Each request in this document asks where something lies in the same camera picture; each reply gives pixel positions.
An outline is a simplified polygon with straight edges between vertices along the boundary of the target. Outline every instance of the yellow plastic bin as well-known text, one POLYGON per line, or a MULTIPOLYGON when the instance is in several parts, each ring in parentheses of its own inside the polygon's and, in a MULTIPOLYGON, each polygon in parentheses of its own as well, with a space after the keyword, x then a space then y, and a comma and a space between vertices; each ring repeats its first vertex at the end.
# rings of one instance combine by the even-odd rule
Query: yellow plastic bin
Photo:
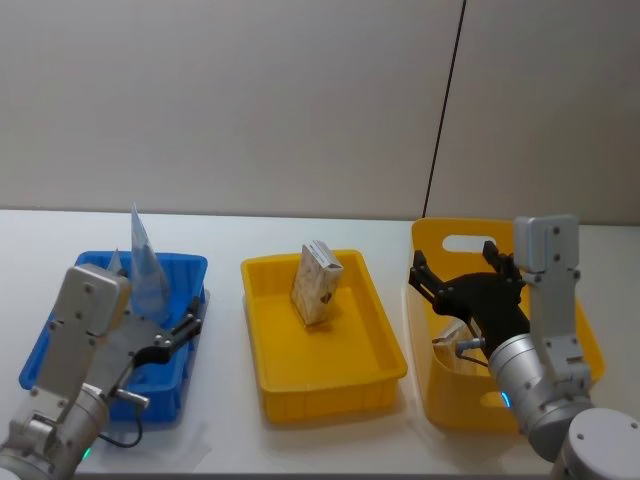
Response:
POLYGON ((407 364, 362 255, 344 273, 331 319, 305 327, 289 293, 299 254, 246 260, 242 278, 257 382, 273 423, 391 407, 407 364))
MULTIPOLYGON (((451 252, 444 249, 443 241, 450 235, 487 236, 495 240, 501 252, 512 253, 512 229, 512 222, 501 220, 424 218, 413 224, 411 254, 422 250, 429 268, 443 281, 465 273, 492 272, 481 253, 451 252)), ((520 308, 529 316, 529 287, 522 291, 520 308)), ((515 417, 504 405, 486 367, 475 365, 470 373, 454 372, 435 353, 432 340, 449 325, 451 317, 436 315, 431 304, 410 286, 407 309, 416 375, 429 421, 458 430, 517 432, 515 417)), ((595 383, 604 374, 605 364, 578 301, 576 330, 595 383)))

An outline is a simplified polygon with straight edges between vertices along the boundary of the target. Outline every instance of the robotic arm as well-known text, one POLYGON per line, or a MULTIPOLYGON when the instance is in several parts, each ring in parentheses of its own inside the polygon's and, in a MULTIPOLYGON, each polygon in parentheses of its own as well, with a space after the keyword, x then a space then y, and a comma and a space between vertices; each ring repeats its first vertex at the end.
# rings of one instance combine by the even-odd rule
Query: robotic arm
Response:
MULTIPOLYGON (((130 293, 124 276, 96 266, 67 271, 36 384, 0 447, 0 480, 71 478, 101 436, 116 398, 139 410, 147 407, 147 398, 123 389, 132 371, 147 363, 167 363, 200 333, 198 298, 182 323, 166 331, 127 307, 130 293)), ((138 440, 126 446, 141 438, 137 421, 138 440)))
POLYGON ((594 408, 591 371, 575 330, 578 220, 570 215, 517 218, 513 256, 486 242, 483 256, 495 273, 442 282, 422 252, 409 283, 436 313, 460 318, 482 348, 489 370, 511 400, 520 432, 545 460, 553 478, 640 478, 638 423, 594 408), (519 308, 531 292, 531 321, 519 308))

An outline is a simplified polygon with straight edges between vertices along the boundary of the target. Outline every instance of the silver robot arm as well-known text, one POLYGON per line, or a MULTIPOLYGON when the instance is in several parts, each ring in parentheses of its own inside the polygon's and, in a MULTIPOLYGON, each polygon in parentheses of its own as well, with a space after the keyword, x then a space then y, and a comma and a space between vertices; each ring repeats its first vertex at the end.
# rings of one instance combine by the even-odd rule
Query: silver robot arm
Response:
POLYGON ((578 220, 517 218, 514 262, 531 292, 531 333, 500 345, 489 369, 523 435, 557 479, 640 478, 640 430, 632 417, 594 408, 591 371, 575 328, 578 220))
POLYGON ((122 388, 131 372, 146 363, 166 363, 200 333, 197 299, 183 322, 165 331, 130 311, 130 292, 124 276, 96 266, 67 271, 35 386, 0 446, 0 480, 71 478, 116 398, 139 410, 147 407, 148 399, 122 388))

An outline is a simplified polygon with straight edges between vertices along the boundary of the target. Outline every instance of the blue plastic bin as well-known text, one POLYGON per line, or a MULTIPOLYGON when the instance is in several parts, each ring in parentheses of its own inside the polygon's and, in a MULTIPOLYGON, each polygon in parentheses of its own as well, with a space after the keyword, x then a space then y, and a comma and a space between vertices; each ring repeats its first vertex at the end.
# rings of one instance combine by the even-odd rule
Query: blue plastic bin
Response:
MULTIPOLYGON (((76 265, 91 263, 107 268, 112 255, 113 252, 84 252, 76 260, 76 265)), ((158 253, 157 256, 171 287, 171 315, 162 325, 164 328, 170 328, 180 323, 193 297, 199 296, 204 304, 203 281, 207 271, 207 259, 197 255, 178 253, 158 253)), ((120 259, 122 266, 130 271, 131 252, 120 252, 120 259)), ((49 344, 47 324, 51 320, 52 315, 49 315, 20 373, 20 386, 26 390, 33 387, 40 371, 40 365, 49 344)), ((144 365, 135 370, 126 388, 151 400, 149 407, 144 410, 142 415, 144 422, 172 422, 178 417, 182 407, 182 396, 186 393, 188 369, 194 351, 194 343, 189 342, 173 355, 169 363, 144 365)), ((122 400, 114 402, 111 407, 111 420, 129 421, 133 418, 134 409, 130 404, 122 400)))

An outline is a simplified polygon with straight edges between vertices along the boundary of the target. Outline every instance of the table surface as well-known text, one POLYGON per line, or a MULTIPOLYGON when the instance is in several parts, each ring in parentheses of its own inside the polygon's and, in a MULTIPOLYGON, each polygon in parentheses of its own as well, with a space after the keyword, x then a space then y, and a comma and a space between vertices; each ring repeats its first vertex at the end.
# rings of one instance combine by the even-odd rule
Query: table surface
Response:
MULTIPOLYGON (((411 222, 142 215, 156 251, 204 255, 211 292, 183 417, 147 428, 136 448, 97 440, 81 474, 421 473, 495 475, 549 471, 512 435, 441 431, 424 417, 413 373, 404 285, 411 222), (304 241, 357 249, 407 358, 390 413, 307 427, 275 428, 262 414, 243 310, 242 260, 297 252, 304 241)), ((130 216, 0 211, 0 425, 24 399, 18 374, 55 300, 65 270, 85 250, 130 249, 130 216)), ((640 228, 580 228, 578 296, 607 361, 599 406, 640 418, 640 228)))

